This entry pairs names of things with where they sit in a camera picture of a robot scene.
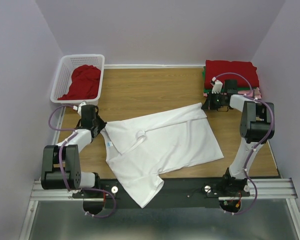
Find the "white t-shirt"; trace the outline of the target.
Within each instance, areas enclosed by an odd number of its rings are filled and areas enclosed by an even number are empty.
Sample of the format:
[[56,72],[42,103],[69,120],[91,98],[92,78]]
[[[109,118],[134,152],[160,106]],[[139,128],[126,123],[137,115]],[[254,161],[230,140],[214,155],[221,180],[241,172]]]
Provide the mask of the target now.
[[111,121],[101,134],[108,166],[141,208],[163,188],[161,174],[224,158],[201,103]]

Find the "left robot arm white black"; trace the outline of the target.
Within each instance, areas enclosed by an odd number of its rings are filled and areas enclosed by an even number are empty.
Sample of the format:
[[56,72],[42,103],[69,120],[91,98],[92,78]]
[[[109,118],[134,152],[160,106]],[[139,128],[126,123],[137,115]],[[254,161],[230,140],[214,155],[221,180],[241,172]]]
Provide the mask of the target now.
[[80,152],[105,128],[106,122],[99,116],[99,108],[93,104],[81,103],[73,107],[80,115],[71,135],[55,145],[43,149],[41,186],[44,190],[80,190],[91,198],[101,191],[100,177],[95,172],[83,172]]

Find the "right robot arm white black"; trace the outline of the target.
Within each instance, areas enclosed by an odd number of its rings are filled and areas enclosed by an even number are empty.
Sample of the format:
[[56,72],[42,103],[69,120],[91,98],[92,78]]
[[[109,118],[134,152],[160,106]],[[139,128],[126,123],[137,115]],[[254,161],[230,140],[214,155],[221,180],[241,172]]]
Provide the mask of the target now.
[[241,142],[237,154],[221,180],[211,186],[210,191],[219,196],[248,192],[247,181],[251,165],[259,150],[275,133],[275,106],[272,102],[264,102],[248,94],[238,94],[235,79],[227,79],[222,83],[213,77],[210,83],[212,90],[207,94],[202,110],[218,111],[227,107],[241,112]]

